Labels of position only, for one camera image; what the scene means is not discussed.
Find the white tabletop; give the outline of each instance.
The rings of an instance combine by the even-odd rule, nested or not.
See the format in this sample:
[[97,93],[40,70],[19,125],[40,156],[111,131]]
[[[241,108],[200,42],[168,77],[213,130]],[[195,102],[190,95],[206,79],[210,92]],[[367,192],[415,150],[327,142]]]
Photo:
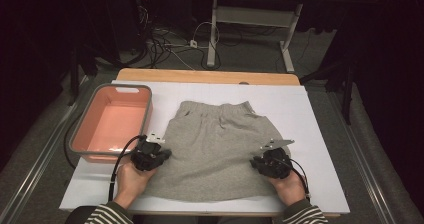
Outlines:
[[[212,105],[249,101],[256,114],[267,116],[284,139],[293,139],[292,158],[308,177],[311,203],[326,214],[349,213],[349,207],[303,86],[196,84],[119,81],[143,84],[152,89],[153,112],[148,132],[163,136],[182,101]],[[112,164],[81,159],[63,197],[60,209],[107,202]],[[129,208],[134,213],[184,215],[261,215],[281,213],[284,205],[276,196],[251,197],[222,202],[188,203],[140,196]]]

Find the striped shirt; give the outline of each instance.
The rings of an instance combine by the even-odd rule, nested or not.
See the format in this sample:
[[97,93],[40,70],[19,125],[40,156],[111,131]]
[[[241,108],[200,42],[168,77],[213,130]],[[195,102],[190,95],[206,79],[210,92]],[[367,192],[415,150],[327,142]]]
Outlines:
[[[108,202],[99,205],[85,222],[86,224],[132,224],[127,211],[116,204]],[[283,215],[284,224],[321,224],[328,223],[317,206],[312,206],[307,200],[302,200],[287,207]]]
[[127,211],[116,204],[108,202],[106,205],[99,205],[90,217],[85,221],[85,224],[132,224]]
[[309,201],[302,200],[287,207],[283,215],[284,224],[320,224],[328,223],[317,206],[312,206]]

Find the fabric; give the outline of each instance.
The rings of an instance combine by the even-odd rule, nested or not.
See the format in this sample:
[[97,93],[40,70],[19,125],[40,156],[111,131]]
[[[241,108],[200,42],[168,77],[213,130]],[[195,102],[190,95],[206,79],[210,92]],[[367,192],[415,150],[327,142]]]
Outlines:
[[115,202],[108,202],[106,205],[99,205],[85,222],[86,224],[96,223],[120,223],[132,224],[127,211]]
[[146,195],[207,202],[276,194],[249,160],[261,155],[260,147],[270,139],[282,137],[249,102],[182,102],[164,139],[162,149],[171,149],[172,155],[150,180]]
[[287,207],[283,215],[283,223],[328,223],[317,206],[312,206],[308,200],[302,200]]

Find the human hand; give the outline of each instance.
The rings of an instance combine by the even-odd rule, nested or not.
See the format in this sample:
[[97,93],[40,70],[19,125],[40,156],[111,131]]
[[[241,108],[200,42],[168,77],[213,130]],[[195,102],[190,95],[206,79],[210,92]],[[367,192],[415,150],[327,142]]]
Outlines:
[[306,197],[302,181],[293,171],[290,171],[289,176],[284,179],[268,178],[268,180],[275,187],[278,197],[286,206],[290,206]]
[[140,171],[132,162],[122,165],[118,169],[118,194],[113,201],[128,209],[137,196],[144,192],[147,182],[156,171]]

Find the wrist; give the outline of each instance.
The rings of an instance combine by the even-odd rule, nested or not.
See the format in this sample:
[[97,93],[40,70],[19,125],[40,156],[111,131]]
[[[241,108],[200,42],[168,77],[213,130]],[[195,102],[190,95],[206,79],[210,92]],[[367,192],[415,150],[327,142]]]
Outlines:
[[128,195],[128,194],[125,194],[125,193],[118,193],[116,195],[115,199],[113,199],[113,201],[126,210],[131,206],[131,204],[134,202],[135,198],[136,198],[136,196],[134,196],[134,195]]

